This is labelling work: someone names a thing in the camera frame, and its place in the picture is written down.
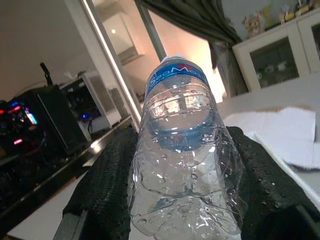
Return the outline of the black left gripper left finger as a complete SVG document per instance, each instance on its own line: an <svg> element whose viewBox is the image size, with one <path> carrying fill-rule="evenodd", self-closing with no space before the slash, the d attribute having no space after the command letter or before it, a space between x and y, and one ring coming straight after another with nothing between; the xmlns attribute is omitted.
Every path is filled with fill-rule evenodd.
<svg viewBox="0 0 320 240"><path fill-rule="evenodd" d="M111 138L63 209L62 239L129 239L127 187L137 140L132 127Z"/></svg>

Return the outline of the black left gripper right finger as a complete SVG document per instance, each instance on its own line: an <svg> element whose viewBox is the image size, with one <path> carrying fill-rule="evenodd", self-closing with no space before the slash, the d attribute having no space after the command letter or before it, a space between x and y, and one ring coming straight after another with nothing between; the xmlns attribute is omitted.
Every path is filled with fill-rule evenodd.
<svg viewBox="0 0 320 240"><path fill-rule="evenodd" d="M320 212L305 191L263 146L235 126L227 127L245 166L247 210L243 240L318 240Z"/></svg>

